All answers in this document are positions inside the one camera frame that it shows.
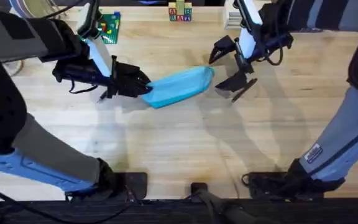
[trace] black foot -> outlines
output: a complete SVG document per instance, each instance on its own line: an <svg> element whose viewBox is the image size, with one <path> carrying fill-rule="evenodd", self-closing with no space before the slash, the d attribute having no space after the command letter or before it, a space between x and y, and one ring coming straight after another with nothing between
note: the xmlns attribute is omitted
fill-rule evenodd
<svg viewBox="0 0 358 224"><path fill-rule="evenodd" d="M251 172L242 177L252 198L284 201L315 201L324 198L322 192L302 192L296 182L285 180L286 172Z"/></svg>

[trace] green lego baseplate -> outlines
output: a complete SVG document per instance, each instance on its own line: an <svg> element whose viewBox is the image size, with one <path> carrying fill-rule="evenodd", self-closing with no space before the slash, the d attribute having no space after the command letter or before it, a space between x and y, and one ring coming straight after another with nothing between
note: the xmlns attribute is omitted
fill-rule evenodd
<svg viewBox="0 0 358 224"><path fill-rule="evenodd" d="M104 21L102 20L98 23L98 30L101 33L100 35L103 42L105 44L116 44L118 40L119 24L121 21L120 12L114 12L114 14L103 14L103 19Z"/></svg>

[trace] wooden table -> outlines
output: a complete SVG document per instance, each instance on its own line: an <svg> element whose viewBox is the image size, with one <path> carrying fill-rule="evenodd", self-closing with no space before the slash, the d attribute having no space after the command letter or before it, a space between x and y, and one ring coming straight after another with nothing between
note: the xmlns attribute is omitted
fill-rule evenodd
<svg viewBox="0 0 358 224"><path fill-rule="evenodd" d="M221 7L195 7L191 23L169 22L166 7L104 7L103 12L113 9L122 12L122 23L118 44L109 51L152 80L207 65L215 41L239 35L223 29ZM72 9L70 25L77 16ZM158 110L140 98L96 103L103 88L69 94L70 82L59 84L52 76L55 64L37 59L27 60L14 81L29 112L58 138L103 158L115 171L146 171L147 198L183 198L192 182L206 182L220 197L246 198L241 175L287 170L321 134L349 86L347 65L358 34L294 36L281 66L254 63L251 77L259 80L234 104L214 88L237 70L232 55L213 65L209 90ZM63 199L56 187L2 173L0 190L18 200ZM358 197L358 163L328 196Z"/></svg>

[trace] blue towel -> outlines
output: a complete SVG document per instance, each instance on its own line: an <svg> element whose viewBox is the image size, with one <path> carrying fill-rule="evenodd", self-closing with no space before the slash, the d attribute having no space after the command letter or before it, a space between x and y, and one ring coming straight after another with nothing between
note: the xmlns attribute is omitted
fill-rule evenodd
<svg viewBox="0 0 358 224"><path fill-rule="evenodd" d="M184 70L149 83L153 90L142 98L154 108L167 106L208 89L213 75L214 69L206 66Z"/></svg>

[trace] robotic hand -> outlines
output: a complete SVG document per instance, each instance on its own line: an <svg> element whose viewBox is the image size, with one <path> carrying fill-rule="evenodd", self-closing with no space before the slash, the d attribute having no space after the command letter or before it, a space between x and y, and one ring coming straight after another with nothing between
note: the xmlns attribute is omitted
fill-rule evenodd
<svg viewBox="0 0 358 224"><path fill-rule="evenodd" d="M239 71L216 88L242 90L236 101L256 79L247 81L254 70L251 62L262 58L272 65L282 61L282 47L291 47L290 32L304 28L358 32L358 1L281 0L256 11L252 0L235 0L242 16L241 34L234 42L225 36L215 43L209 62L236 51ZM280 49L280 60L269 55ZM273 200L314 200L336 190L345 182L349 169L358 161L358 48L349 66L351 87L332 121L316 143L288 172L251 172L242 177L253 198Z"/></svg>

